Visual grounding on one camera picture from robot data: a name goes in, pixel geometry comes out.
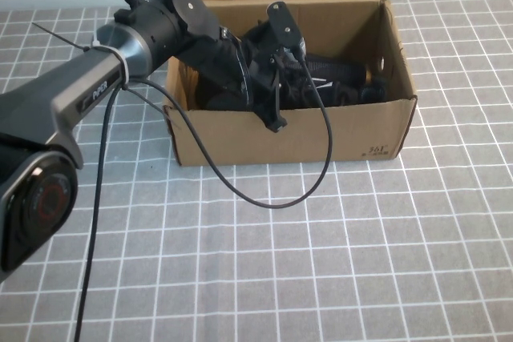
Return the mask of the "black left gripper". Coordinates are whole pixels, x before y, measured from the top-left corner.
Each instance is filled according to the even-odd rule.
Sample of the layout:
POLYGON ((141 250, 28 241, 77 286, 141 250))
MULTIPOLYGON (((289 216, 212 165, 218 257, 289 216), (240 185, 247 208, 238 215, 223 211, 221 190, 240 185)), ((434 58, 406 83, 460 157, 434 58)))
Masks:
POLYGON ((241 38, 252 86, 252 110, 265 119, 265 126, 278 132, 287 125, 281 116, 280 72, 276 64, 277 39, 269 22, 259 22, 241 38))

